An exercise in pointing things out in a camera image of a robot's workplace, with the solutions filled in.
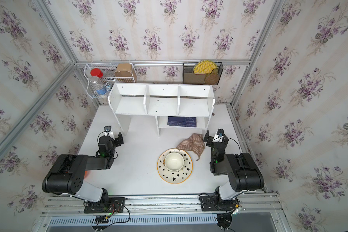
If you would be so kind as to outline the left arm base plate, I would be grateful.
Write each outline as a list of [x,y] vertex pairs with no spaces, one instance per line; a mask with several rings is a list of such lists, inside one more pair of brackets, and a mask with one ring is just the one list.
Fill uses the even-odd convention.
[[106,203],[98,202],[84,202],[85,214],[114,214],[122,213],[124,209],[126,198],[124,197],[112,197],[107,200]]

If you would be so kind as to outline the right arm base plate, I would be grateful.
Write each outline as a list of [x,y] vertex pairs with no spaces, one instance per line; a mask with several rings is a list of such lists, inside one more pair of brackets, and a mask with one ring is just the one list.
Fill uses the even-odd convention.
[[198,196],[198,200],[203,212],[224,211],[232,212],[240,206],[240,201],[237,198],[231,200],[221,200],[214,195],[202,193]]

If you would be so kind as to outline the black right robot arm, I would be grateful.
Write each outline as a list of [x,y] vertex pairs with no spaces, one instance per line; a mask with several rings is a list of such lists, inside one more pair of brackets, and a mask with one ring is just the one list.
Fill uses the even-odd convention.
[[214,191],[216,203],[234,200],[246,191],[264,188],[264,177],[249,153],[226,152],[231,138],[225,135],[224,130],[218,129],[215,136],[210,136],[207,131],[203,141],[210,147],[210,172],[215,176],[228,177],[228,182]]

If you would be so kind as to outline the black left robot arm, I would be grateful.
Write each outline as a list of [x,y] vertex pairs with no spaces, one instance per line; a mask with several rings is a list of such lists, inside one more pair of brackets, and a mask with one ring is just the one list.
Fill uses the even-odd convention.
[[60,155],[43,180],[42,190],[56,195],[68,194],[89,203],[106,204],[108,191],[84,180],[86,171],[108,170],[118,157],[116,148],[123,145],[123,135],[112,138],[108,131],[98,135],[98,150],[90,155]]

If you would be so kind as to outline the white wooden bookshelf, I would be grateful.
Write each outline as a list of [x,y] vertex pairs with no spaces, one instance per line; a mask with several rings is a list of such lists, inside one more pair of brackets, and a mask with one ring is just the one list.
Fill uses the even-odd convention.
[[108,104],[123,134],[127,134],[133,116],[154,117],[157,130],[170,128],[169,117],[192,117],[196,129],[206,132],[215,96],[209,85],[116,83]]

